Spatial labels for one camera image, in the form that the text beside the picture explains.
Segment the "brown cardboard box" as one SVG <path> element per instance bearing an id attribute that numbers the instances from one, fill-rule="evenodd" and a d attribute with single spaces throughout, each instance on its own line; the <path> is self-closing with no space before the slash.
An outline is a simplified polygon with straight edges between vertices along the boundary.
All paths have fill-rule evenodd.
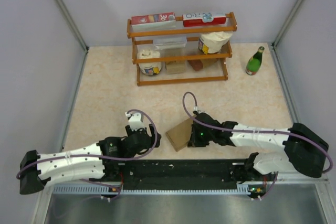
<path id="1" fill-rule="evenodd" d="M 187 147 L 192 132 L 193 120 L 184 120 L 180 124 L 168 130 L 165 135 L 176 152 Z"/>

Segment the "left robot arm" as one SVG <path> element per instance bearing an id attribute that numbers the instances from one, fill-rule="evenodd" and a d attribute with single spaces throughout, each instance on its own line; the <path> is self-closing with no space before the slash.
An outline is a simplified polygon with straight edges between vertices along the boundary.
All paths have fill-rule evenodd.
<path id="1" fill-rule="evenodd" d="M 73 151 L 52 154 L 28 151 L 17 174 L 19 193 L 30 195 L 72 180 L 114 180 L 119 174 L 119 162 L 136 160 L 160 146 L 161 135 L 152 124 L 136 131 L 130 126 L 125 129 L 124 137 L 109 136 Z"/>

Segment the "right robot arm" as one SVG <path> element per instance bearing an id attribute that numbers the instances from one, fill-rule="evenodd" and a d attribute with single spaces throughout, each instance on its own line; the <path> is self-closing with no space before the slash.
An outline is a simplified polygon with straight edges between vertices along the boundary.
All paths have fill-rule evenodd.
<path id="1" fill-rule="evenodd" d="M 191 147 L 205 147 L 214 142 L 265 150 L 252 153 L 246 161 L 245 174 L 252 180 L 272 172 L 296 170 L 312 178 L 325 173 L 329 145 L 302 123 L 280 130 L 256 128 L 235 121 L 219 123 L 205 112 L 195 112 L 192 121 Z"/>

